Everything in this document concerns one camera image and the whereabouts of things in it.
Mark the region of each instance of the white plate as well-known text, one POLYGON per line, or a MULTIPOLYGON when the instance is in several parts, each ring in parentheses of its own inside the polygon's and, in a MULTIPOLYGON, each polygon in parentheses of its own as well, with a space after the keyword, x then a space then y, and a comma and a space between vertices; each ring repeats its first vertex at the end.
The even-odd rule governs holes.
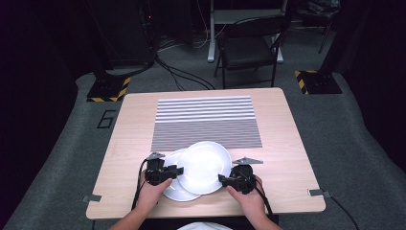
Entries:
POLYGON ((188 147, 177 162, 184 172, 178 181, 193 194, 206 195, 219 188, 218 175, 230 175, 232 161, 230 153, 216 142, 198 142, 188 147))
MULTIPOLYGON (((176 165, 178 158, 185 149, 180 149, 172 152, 165 158, 164 166, 176 165)), ((180 185, 177 179, 173 179, 169 187, 164 190, 164 195, 175 201, 190 201, 200 197, 200 195, 190 193, 180 185)))

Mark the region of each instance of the striped mat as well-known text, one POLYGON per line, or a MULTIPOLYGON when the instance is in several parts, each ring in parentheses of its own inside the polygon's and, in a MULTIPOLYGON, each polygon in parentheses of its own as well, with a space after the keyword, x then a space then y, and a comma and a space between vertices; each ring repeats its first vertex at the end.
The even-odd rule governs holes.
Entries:
POLYGON ((151 151, 174 151, 200 141, 226 149, 261 148, 250 96, 158 101, 151 151))

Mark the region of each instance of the hazard tape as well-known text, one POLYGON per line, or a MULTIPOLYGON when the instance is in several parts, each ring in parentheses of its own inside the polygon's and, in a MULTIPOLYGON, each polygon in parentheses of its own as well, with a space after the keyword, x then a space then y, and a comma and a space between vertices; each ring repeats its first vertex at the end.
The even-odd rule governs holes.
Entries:
POLYGON ((120 101, 124 95, 125 92, 129 86, 129 82, 131 81, 131 78, 128 78, 124 81, 122 90, 120 90, 120 93, 117 97, 113 98, 103 98, 103 97, 98 97, 98 98, 87 98, 87 102, 94 102, 94 103, 108 103, 108 102, 118 102, 120 101))
POLYGON ((308 91, 307 91, 307 88, 306 88, 306 86, 305 86, 305 80, 302 78, 302 76, 301 76, 301 73, 303 73, 303 72, 306 72, 306 73, 317 73, 317 71, 315 71, 315 70, 308 70, 308 71, 298 71, 298 70, 296 70, 295 71, 295 76, 296 76, 296 79, 298 80, 298 84, 299 84, 299 87, 301 88, 301 90, 302 90, 302 93, 303 94, 309 94, 308 93, 308 91))

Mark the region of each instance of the black cable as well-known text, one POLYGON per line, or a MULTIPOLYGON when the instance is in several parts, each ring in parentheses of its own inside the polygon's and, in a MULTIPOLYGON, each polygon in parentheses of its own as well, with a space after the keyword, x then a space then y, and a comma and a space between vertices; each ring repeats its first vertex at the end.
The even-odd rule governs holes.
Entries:
POLYGON ((173 76, 173 78, 174 78, 174 80, 175 80, 175 82, 176 82, 176 85, 178 86, 179 90, 185 90, 185 88, 183 88, 183 87, 179 84, 179 82, 177 81, 177 79, 176 79, 175 76, 177 76, 177 77, 179 77, 179 78, 182 78, 182 79, 189 80, 189 81, 197 82, 197 83, 203 85, 203 86, 204 86, 206 89, 208 89, 208 90, 215 89, 215 87, 214 87, 211 83, 209 83, 208 81, 206 81, 206 80, 204 80, 204 79, 201 79, 201 78, 199 78, 198 76, 196 76, 196 75, 194 75, 194 74, 191 74, 191 73, 188 73, 188 72, 186 72, 186 71, 183 71, 183 70, 180 70, 180 69, 178 69, 178 68, 175 68, 175 67, 172 67, 172 66, 167 65, 163 60, 161 60, 161 59, 158 57, 158 55, 155 57, 155 60, 156 60, 156 62, 157 62, 159 65, 161 65, 164 69, 166 69, 167 71, 170 72, 170 74, 173 76), (186 75, 189 75, 189 76, 192 76, 192 77, 194 77, 195 79, 191 79, 191 78, 182 76, 182 75, 180 75, 180 74, 177 74, 177 73, 175 73, 173 70, 178 71, 178 72, 181 72, 181 73, 186 74, 186 75))
POLYGON ((138 171, 137 190, 135 192, 134 200, 132 201, 131 210, 133 210, 135 208, 135 206, 137 205, 138 196, 140 195, 140 191, 141 191, 141 188, 142 188, 142 187, 140 187, 141 172, 143 171, 143 166, 146 163, 146 161, 147 160, 144 159, 143 163, 141 163, 140 170, 138 171))
POLYGON ((352 223, 355 226, 355 229, 359 230, 358 224, 356 223, 355 219, 352 217, 350 212, 346 208, 344 208, 344 206, 340 202, 338 202, 338 200, 335 197, 333 197, 332 194, 329 191, 325 191, 322 188, 320 188, 320 190, 323 191, 323 197, 331 198, 346 213, 346 215, 351 219, 352 223))
POLYGON ((158 45, 158 52, 162 52, 164 50, 170 49, 172 47, 183 45, 183 43, 176 43, 176 39, 173 38, 161 38, 161 43, 158 45))
POLYGON ((248 181, 248 183, 250 183, 250 185, 251 185, 255 190, 257 190, 257 192, 259 193, 260 197, 263 199, 263 203, 265 204, 266 210, 268 211, 268 217, 269 217, 269 219, 271 219, 273 222, 275 222, 275 223, 278 224, 278 220, 275 218, 274 213, 272 212, 271 205, 269 204, 268 198, 267 198, 266 195, 265 195, 265 191, 263 190, 262 184, 259 183, 259 181, 258 181, 257 179, 255 179, 255 180, 259 183, 260 188, 262 189, 262 192, 261 192, 261 191, 259 190, 259 188, 257 188, 257 185, 251 183, 250 179, 249 179, 244 173, 242 173, 241 171, 237 171, 237 172, 238 172, 240 175, 242 175, 242 177, 244 177, 245 180, 248 181))
MULTIPOLYGON (((107 39, 107 37, 105 37, 104 33, 102 32, 102 28, 98 22, 98 20, 96 19, 96 15, 93 11, 92 8, 92 4, 90 3, 89 0, 86 0, 86 2, 83 0, 82 1, 85 8, 87 9, 87 11, 90 13, 90 15, 92 16, 93 21, 96 24, 96 27, 98 28, 99 33, 101 34, 102 38, 104 39, 105 43, 108 44, 108 46, 111 48, 111 50, 114 52, 114 54, 120 59, 123 60, 123 58, 120 56, 120 54, 116 51, 116 49, 111 45, 110 41, 107 39)), ((146 71, 147 69, 149 69, 151 66, 153 65, 153 61, 147 62, 143 65, 143 67, 139 70, 135 70, 135 71, 131 71, 125 74, 120 74, 120 75, 112 75, 109 73, 105 73, 105 75, 107 77, 110 77, 112 79, 125 79, 125 78, 129 78, 138 74, 143 73, 144 71, 146 71)))
POLYGON ((358 224, 356 223, 352 215, 349 213, 349 211, 347 211, 347 209, 344 208, 344 206, 341 205, 336 198, 334 198, 333 196, 331 196, 330 198, 347 214, 347 216, 351 219, 352 223, 354 224, 355 229, 359 230, 358 224))

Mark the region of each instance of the gray carpet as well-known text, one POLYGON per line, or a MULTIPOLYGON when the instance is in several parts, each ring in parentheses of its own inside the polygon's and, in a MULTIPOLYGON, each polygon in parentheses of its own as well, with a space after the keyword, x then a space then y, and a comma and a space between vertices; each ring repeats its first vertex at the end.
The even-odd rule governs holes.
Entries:
MULTIPOLYGON (((289 31, 282 47, 284 63, 278 66, 275 86, 285 93, 320 186, 348 209, 361 229, 404 229, 406 174, 365 129, 357 102, 343 77, 333 75, 343 91, 337 95, 303 95, 295 78, 295 70, 317 70, 321 66, 332 38, 330 34, 325 50, 319 55, 320 34, 289 31)), ((213 77, 215 63, 207 62, 207 51, 208 43, 200 49, 178 45, 158 55, 167 64, 220 88, 221 78, 213 77)), ((254 74, 255 79, 269 75, 270 70, 260 68, 254 74)), ((241 76, 248 74, 253 72, 235 74, 230 84, 242 82, 241 76)), ((205 89, 189 80, 179 81, 187 90, 205 89)), ((93 82, 94 76, 90 74, 77 80, 79 94, 70 119, 5 229, 91 229, 92 221, 85 216, 87 204, 81 200, 93 191, 113 129, 97 126, 106 109, 116 110, 108 114, 116 119, 122 104, 87 103, 86 95, 93 82)), ((269 82, 236 87, 268 86, 269 82)), ((177 90, 170 74, 154 64, 131 79, 127 93, 177 90)), ((326 203, 323 213, 282 215, 280 226, 355 229, 337 204, 331 199, 326 203)), ((116 221, 97 221, 96 229, 106 229, 116 221)))

